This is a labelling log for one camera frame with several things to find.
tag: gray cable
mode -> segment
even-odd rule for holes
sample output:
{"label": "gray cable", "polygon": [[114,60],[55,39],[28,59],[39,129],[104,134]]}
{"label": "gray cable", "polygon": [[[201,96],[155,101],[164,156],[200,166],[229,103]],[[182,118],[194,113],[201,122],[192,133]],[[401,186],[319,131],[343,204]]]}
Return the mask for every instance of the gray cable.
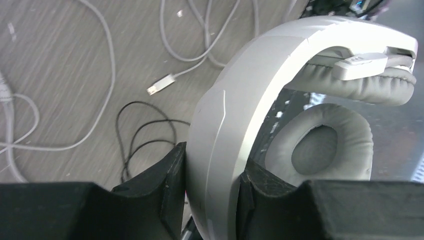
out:
{"label": "gray cable", "polygon": [[104,99],[103,105],[100,108],[100,111],[99,111],[92,127],[88,131],[88,133],[83,138],[81,138],[79,141],[77,141],[77,142],[75,142],[71,145],[63,146],[63,147],[44,147],[44,146],[31,146],[31,145],[26,145],[26,144],[25,145],[24,144],[17,144],[18,142],[22,141],[24,138],[29,136],[34,131],[34,129],[37,127],[37,124],[38,124],[38,121],[39,121],[39,113],[38,113],[37,106],[35,106],[35,104],[33,104],[34,102],[29,97],[26,97],[26,96],[21,95],[21,94],[14,94],[14,96],[26,100],[29,103],[29,105],[32,107],[32,109],[34,111],[34,116],[35,116],[35,124],[34,124],[35,127],[33,127],[27,134],[25,134],[19,140],[14,142],[13,138],[14,138],[14,121],[15,121],[14,115],[15,115],[15,113],[14,113],[13,102],[3,103],[3,108],[4,108],[4,111],[6,113],[6,121],[7,121],[7,136],[6,136],[6,142],[0,142],[0,146],[5,147],[5,149],[2,149],[0,151],[0,153],[7,151],[7,161],[9,163],[9,166],[11,167],[11,172],[12,172],[13,176],[16,178],[16,180],[19,181],[19,182],[27,182],[27,180],[22,176],[22,174],[19,172],[19,170],[18,170],[18,168],[15,164],[13,149],[45,151],[45,152],[60,152],[60,151],[73,149],[73,148],[79,146],[85,140],[87,140],[90,137],[90,135],[94,132],[94,129],[99,124],[100,118],[102,117],[103,113],[105,112],[105,109],[106,109],[106,107],[109,103],[109,100],[111,99],[111,95],[112,95],[112,92],[113,92],[113,89],[114,89],[114,86],[115,86],[115,82],[116,82],[115,52],[114,52],[114,46],[113,46],[111,31],[109,29],[108,24],[106,23],[105,18],[103,17],[103,15],[100,13],[100,11],[94,5],[89,3],[87,0],[78,0],[78,1],[80,3],[82,3],[84,6],[86,6],[88,9],[90,9],[97,16],[97,18],[100,20],[100,22],[103,26],[105,34],[106,34],[106,40],[107,40],[107,45],[108,45],[109,55],[110,55],[110,68],[111,68],[110,87],[109,87],[109,90],[107,92],[106,98]]}
{"label": "gray cable", "polygon": [[[70,150],[70,149],[73,149],[73,148],[79,146],[80,144],[82,144],[85,140],[87,140],[91,136],[91,134],[95,130],[96,126],[99,124],[100,118],[103,116],[105,109],[106,109],[106,107],[109,103],[109,100],[111,99],[111,95],[112,95],[112,92],[113,92],[113,89],[114,89],[114,86],[115,86],[115,82],[116,82],[115,52],[114,52],[114,46],[113,46],[111,31],[109,29],[109,26],[108,26],[105,18],[103,17],[103,15],[100,13],[100,11],[94,5],[89,3],[87,0],[78,0],[78,1],[81,4],[85,5],[88,9],[90,9],[97,16],[97,18],[100,20],[100,22],[103,26],[105,34],[106,34],[106,40],[107,40],[107,45],[108,45],[108,50],[109,50],[109,55],[110,55],[110,68],[111,68],[110,87],[109,87],[107,95],[104,99],[103,105],[100,108],[100,111],[99,111],[92,127],[88,131],[88,133],[83,138],[78,140],[77,142],[70,144],[68,146],[63,146],[63,147],[44,147],[44,146],[32,146],[32,145],[27,145],[27,144],[18,144],[23,139],[28,137],[37,128],[37,125],[40,121],[40,113],[39,113],[38,108],[35,105],[35,103],[29,97],[22,95],[22,94],[13,94],[14,97],[24,99],[25,101],[27,101],[29,103],[29,105],[31,106],[31,108],[33,110],[34,117],[35,117],[35,121],[34,121],[34,125],[33,125],[32,129],[30,131],[28,131],[21,138],[14,141],[15,109],[14,109],[14,105],[13,105],[13,100],[11,102],[3,102],[3,108],[4,108],[4,111],[6,113],[7,131],[6,131],[6,141],[0,142],[0,146],[4,147],[4,149],[0,150],[0,154],[5,152],[5,151],[7,152],[7,161],[8,161],[9,167],[11,168],[11,172],[12,172],[13,176],[15,177],[15,179],[19,182],[27,182],[27,180],[22,176],[22,174],[20,173],[20,171],[18,170],[18,168],[16,166],[13,149],[23,149],[23,150],[33,150],[33,151],[43,151],[43,152],[60,152],[60,151]],[[252,1],[253,1],[253,8],[254,8],[253,11],[254,11],[254,20],[255,20],[255,36],[257,36],[259,34],[258,3],[257,3],[257,0],[252,0]],[[205,30],[205,36],[206,36],[206,34],[208,36],[208,37],[205,38],[206,50],[205,50],[204,53],[202,53],[202,55],[200,55],[198,57],[185,58],[185,57],[181,57],[177,53],[175,53],[172,50],[171,46],[169,45],[169,43],[166,39],[165,26],[164,26],[165,0],[161,0],[160,14],[159,14],[159,17],[160,17],[160,33],[161,33],[163,44],[165,45],[165,48],[167,49],[167,51],[173,57],[175,57],[176,59],[183,61],[183,62],[194,62],[194,61],[198,61],[198,60],[201,59],[201,61],[198,62],[196,65],[194,65],[193,67],[191,67],[187,70],[184,70],[180,73],[175,74],[174,77],[178,77],[182,74],[185,74],[185,73],[188,73],[188,72],[194,70],[195,68],[200,66],[206,60],[206,58],[215,59],[212,56],[212,54],[208,54],[208,53],[210,53],[211,49],[215,46],[217,41],[220,39],[225,28],[227,27],[228,23],[230,22],[231,17],[234,15],[234,12],[236,11],[239,2],[240,2],[240,0],[237,0],[233,9],[231,10],[231,13],[229,14],[224,25],[222,26],[221,30],[219,31],[218,35],[216,36],[215,40],[209,45],[209,42],[210,42],[209,35],[210,34],[209,34],[209,19],[208,18],[209,18],[211,6],[212,6],[212,0],[209,0],[208,9],[206,10],[206,12],[208,13],[208,17],[205,20],[205,23],[203,23],[204,30]],[[198,20],[199,20],[200,24],[202,25],[203,20],[201,20],[201,19],[202,18],[200,16],[200,14],[198,14]]]}
{"label": "gray cable", "polygon": [[[164,12],[165,12],[165,2],[166,0],[161,0],[160,3],[160,12],[159,12],[159,28],[160,28],[160,36],[163,42],[163,45],[165,49],[168,51],[168,53],[173,56],[175,59],[182,61],[182,62],[195,62],[201,59],[200,62],[198,62],[196,65],[190,67],[189,69],[186,69],[182,72],[179,72],[177,74],[174,74],[173,76],[176,78],[178,76],[181,76],[183,74],[186,74],[197,67],[199,67],[206,58],[209,59],[213,64],[216,66],[219,66],[221,68],[225,67],[226,65],[224,63],[219,62],[216,60],[216,58],[212,55],[211,50],[217,43],[217,41],[221,38],[222,34],[224,33],[225,29],[227,28],[231,18],[233,17],[234,13],[236,12],[237,7],[239,6],[240,0],[237,0],[234,4],[234,6],[231,9],[231,12],[229,13],[227,19],[225,20],[224,24],[222,25],[221,29],[219,30],[219,33],[217,34],[216,38],[211,43],[211,34],[209,32],[209,19],[212,9],[212,3],[213,0],[208,0],[207,7],[206,7],[206,14],[205,19],[203,20],[201,14],[199,13],[199,10],[195,6],[193,0],[188,0],[188,5],[193,12],[194,16],[196,17],[197,21],[200,23],[200,26],[203,28],[204,32],[204,47],[205,51],[193,58],[186,58],[183,56],[180,56],[178,53],[176,53],[172,47],[170,46],[167,36],[165,33],[165,20],[164,20]],[[258,6],[258,0],[252,0],[253,3],[253,17],[254,17],[254,36],[257,37],[259,35],[259,6]]]}

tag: headset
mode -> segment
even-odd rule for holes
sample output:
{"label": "headset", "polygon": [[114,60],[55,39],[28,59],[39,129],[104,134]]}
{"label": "headset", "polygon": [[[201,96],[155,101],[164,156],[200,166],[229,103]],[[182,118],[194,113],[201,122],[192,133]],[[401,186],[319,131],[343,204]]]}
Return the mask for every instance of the headset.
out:
{"label": "headset", "polygon": [[[240,180],[263,120],[283,88],[399,106],[416,79],[415,38],[369,21],[314,16],[250,41],[198,102],[186,147],[186,191],[205,240],[236,239]],[[265,168],[293,186],[307,179],[368,181],[373,135],[358,113],[319,104],[272,140]]]}

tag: floor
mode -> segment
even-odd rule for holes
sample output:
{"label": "floor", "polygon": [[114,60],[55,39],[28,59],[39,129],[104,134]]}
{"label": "floor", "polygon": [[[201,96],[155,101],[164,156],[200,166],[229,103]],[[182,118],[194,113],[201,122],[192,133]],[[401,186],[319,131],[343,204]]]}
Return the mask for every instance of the floor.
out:
{"label": "floor", "polygon": [[[196,103],[221,71],[205,63],[178,78],[166,90],[149,96],[146,89],[155,80],[192,65],[173,59],[165,51],[159,32],[160,1],[90,2],[104,14],[114,41],[117,83],[112,99],[92,136],[79,147],[63,152],[15,150],[18,167],[33,182],[94,181],[111,189],[119,184],[121,171],[114,130],[118,110],[131,101],[147,101],[171,118],[190,121]],[[204,9],[206,2],[195,1],[200,9]],[[221,27],[236,1],[214,2],[212,34]],[[278,25],[290,3],[289,0],[259,2],[261,32]],[[31,97],[41,112],[38,129],[25,143],[61,146],[75,142],[93,124],[110,84],[108,46],[100,22],[76,0],[3,0],[0,4],[0,70],[13,91]],[[227,62],[253,37],[252,16],[252,2],[241,1],[214,48],[213,53],[220,61]],[[187,1],[166,1],[165,24],[170,44],[176,51],[187,57],[201,53],[202,29]],[[31,128],[33,116],[25,102],[18,100],[16,109],[18,137]],[[3,114],[1,111],[0,133],[5,129]],[[128,144],[137,127],[158,117],[146,107],[130,107],[120,122],[124,142]],[[185,141],[188,128],[184,125],[177,128],[178,140]],[[148,127],[137,142],[171,137],[170,129],[159,123]],[[169,149],[166,143],[158,143],[137,153],[130,166],[133,175],[156,163]],[[0,170],[6,166],[2,154]],[[14,181],[7,169],[0,172],[0,182]]]}

